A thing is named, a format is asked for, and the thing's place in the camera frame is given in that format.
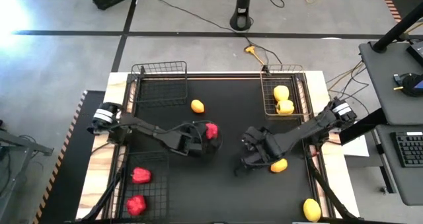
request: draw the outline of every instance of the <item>yellow fruit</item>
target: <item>yellow fruit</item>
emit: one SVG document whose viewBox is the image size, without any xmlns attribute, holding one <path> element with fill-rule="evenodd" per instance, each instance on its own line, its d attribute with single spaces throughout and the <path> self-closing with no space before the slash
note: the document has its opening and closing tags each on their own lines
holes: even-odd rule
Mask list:
<svg viewBox="0 0 423 224">
<path fill-rule="evenodd" d="M 317 222 L 322 213 L 319 204 L 312 198 L 305 200 L 303 211 L 305 218 L 311 222 Z"/>
<path fill-rule="evenodd" d="M 290 100 L 279 101 L 276 105 L 276 112 L 281 115 L 292 114 L 294 110 L 293 102 Z"/>
<path fill-rule="evenodd" d="M 288 162 L 286 159 L 281 159 L 276 161 L 270 166 L 270 171 L 272 172 L 282 172 L 288 167 Z"/>
<path fill-rule="evenodd" d="M 289 98 L 289 89 L 286 86 L 278 85 L 273 89 L 273 96 L 276 101 L 287 100 Z"/>
<path fill-rule="evenodd" d="M 191 102 L 191 109 L 196 113 L 202 113 L 204 112 L 204 104 L 195 99 Z"/>
</svg>

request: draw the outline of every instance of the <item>black keyboard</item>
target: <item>black keyboard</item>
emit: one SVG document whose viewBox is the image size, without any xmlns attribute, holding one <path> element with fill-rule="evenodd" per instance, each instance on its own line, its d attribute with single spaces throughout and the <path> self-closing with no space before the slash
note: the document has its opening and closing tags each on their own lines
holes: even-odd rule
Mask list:
<svg viewBox="0 0 423 224">
<path fill-rule="evenodd" d="M 423 167 L 423 132 L 391 133 L 403 167 Z"/>
</svg>

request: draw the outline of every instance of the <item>red bell pepper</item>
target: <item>red bell pepper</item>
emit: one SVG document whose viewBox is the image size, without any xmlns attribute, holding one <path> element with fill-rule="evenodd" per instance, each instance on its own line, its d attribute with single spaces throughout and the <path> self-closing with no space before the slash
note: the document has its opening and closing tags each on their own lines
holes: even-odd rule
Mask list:
<svg viewBox="0 0 423 224">
<path fill-rule="evenodd" d="M 207 139 L 216 139 L 217 138 L 217 126 L 215 124 L 206 124 L 206 137 Z"/>
<path fill-rule="evenodd" d="M 144 196 L 135 195 L 134 197 L 128 199 L 126 202 L 126 208 L 128 209 L 128 213 L 130 215 L 141 214 L 145 210 L 145 208 L 147 208 Z"/>
<path fill-rule="evenodd" d="M 150 182 L 151 172 L 145 168 L 136 167 L 134 173 L 132 174 L 132 182 L 134 184 L 145 184 Z"/>
</svg>

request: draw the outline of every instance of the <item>black pole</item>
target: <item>black pole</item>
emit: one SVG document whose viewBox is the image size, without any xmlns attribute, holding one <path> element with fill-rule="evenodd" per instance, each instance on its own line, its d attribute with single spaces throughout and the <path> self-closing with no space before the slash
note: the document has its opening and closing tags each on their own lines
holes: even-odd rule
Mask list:
<svg viewBox="0 0 423 224">
<path fill-rule="evenodd" d="M 379 41 L 377 41 L 372 46 L 373 50 L 378 53 L 383 52 L 390 43 L 398 39 L 402 33 L 416 23 L 421 17 L 423 17 L 423 2 L 407 14 L 407 16 L 405 16 L 405 18 L 397 25 L 392 27 L 392 29 L 390 29 L 390 31 L 388 31 L 388 33 L 386 33 Z"/>
<path fill-rule="evenodd" d="M 237 0 L 237 6 L 233 13 L 229 24 L 234 30 L 248 30 L 251 26 L 251 19 L 249 16 L 250 0 Z"/>
</svg>

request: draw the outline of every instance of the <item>pole base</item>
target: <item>pole base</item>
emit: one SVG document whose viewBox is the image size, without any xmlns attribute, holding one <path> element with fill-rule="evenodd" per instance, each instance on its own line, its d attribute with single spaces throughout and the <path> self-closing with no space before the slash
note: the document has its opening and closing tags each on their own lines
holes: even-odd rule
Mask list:
<svg viewBox="0 0 423 224">
<path fill-rule="evenodd" d="M 251 18 L 249 17 L 249 9 L 235 9 L 231 20 L 229 21 L 233 30 L 245 31 L 251 27 Z"/>
</svg>

